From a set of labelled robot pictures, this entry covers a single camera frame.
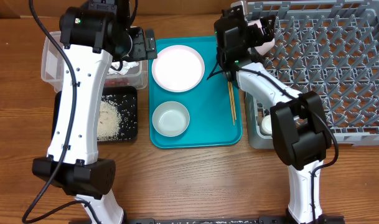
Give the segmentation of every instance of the white bowl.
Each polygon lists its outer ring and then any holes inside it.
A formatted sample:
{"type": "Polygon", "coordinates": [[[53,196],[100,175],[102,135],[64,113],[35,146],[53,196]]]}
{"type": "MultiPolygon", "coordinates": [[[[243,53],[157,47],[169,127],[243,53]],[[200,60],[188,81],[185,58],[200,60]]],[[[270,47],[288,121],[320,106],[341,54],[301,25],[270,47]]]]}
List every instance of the white bowl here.
{"type": "Polygon", "coordinates": [[[152,115],[154,129],[166,137],[175,137],[182,134],[189,125],[187,108],[175,101],[160,104],[152,115]]]}
{"type": "Polygon", "coordinates": [[[152,76],[163,89],[175,93],[188,91],[203,79],[204,61],[193,48],[173,45],[161,50],[153,60],[152,76]]]}

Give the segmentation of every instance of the plate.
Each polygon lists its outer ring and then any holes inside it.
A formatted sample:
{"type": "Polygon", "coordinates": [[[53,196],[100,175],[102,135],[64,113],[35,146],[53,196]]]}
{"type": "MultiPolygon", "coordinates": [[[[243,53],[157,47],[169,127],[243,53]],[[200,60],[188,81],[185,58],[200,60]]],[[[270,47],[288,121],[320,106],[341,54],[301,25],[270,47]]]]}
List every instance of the plate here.
{"type": "Polygon", "coordinates": [[[160,51],[152,64],[155,82],[163,89],[181,93],[193,89],[203,79],[202,56],[185,45],[173,45],[160,51]]]}

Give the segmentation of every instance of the wood grain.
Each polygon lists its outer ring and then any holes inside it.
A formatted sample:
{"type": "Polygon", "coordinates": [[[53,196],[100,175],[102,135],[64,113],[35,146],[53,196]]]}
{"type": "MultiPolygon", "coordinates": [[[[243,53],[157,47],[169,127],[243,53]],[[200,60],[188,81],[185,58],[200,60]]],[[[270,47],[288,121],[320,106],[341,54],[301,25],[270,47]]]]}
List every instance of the wood grain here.
{"type": "MultiPolygon", "coordinates": [[[[158,39],[212,35],[219,15],[139,16],[158,39]]],[[[57,30],[58,19],[44,19],[57,30]]],[[[33,158],[50,144],[55,92],[40,79],[44,34],[32,19],[0,20],[0,223],[20,223],[44,182],[31,173],[33,158]]],[[[244,132],[230,147],[160,150],[149,140],[148,90],[138,92],[139,134],[134,143],[99,145],[114,159],[113,191],[129,218],[251,218],[283,215],[289,202],[286,166],[273,150],[253,149],[244,132]]],[[[328,151],[327,161],[333,150],[328,151]]],[[[50,187],[31,217],[71,200],[50,187]]],[[[324,213],[347,223],[379,223],[379,147],[340,146],[339,161],[322,172],[324,213]]],[[[86,218],[79,206],[41,223],[86,218]]]]}

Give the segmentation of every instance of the wooden table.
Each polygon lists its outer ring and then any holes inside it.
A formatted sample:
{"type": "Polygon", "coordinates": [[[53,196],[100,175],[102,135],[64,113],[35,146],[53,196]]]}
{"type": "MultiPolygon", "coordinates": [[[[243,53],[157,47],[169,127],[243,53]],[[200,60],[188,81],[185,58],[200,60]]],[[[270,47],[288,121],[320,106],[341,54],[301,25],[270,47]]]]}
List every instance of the wooden table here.
{"type": "MultiPolygon", "coordinates": [[[[147,16],[135,24],[156,37],[213,35],[219,15],[147,16]]],[[[43,19],[49,30],[58,19],[43,19]]],[[[50,144],[53,88],[40,79],[44,34],[32,19],[0,20],[0,223],[20,223],[44,182],[31,172],[33,158],[50,144]]],[[[148,91],[138,92],[139,133],[134,143],[99,146],[117,165],[113,192],[129,218],[254,218],[284,215],[289,202],[286,166],[273,150],[248,144],[243,100],[243,137],[230,147],[160,150],[149,139],[148,91]]],[[[327,151],[327,161],[334,151],[327,151]]],[[[73,198],[50,187],[30,217],[73,198]]],[[[347,223],[379,223],[379,147],[340,146],[339,161],[322,172],[324,213],[347,223]]],[[[42,223],[86,218],[75,205],[42,223]]]]}

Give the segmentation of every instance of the clear plastic container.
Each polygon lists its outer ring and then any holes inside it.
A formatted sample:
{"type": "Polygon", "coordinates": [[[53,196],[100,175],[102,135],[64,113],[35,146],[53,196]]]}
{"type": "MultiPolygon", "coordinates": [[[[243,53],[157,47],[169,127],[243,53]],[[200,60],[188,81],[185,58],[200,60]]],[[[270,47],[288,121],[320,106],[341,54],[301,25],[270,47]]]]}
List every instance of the clear plastic container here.
{"type": "MultiPolygon", "coordinates": [[[[62,47],[63,45],[59,42],[60,31],[50,34],[62,47]]],[[[147,60],[143,60],[139,62],[138,66],[130,68],[124,75],[108,75],[105,80],[105,87],[133,86],[137,90],[142,90],[147,86],[147,65],[147,60]]],[[[55,92],[62,90],[63,58],[48,38],[45,38],[42,51],[41,79],[51,84],[55,92]]]]}

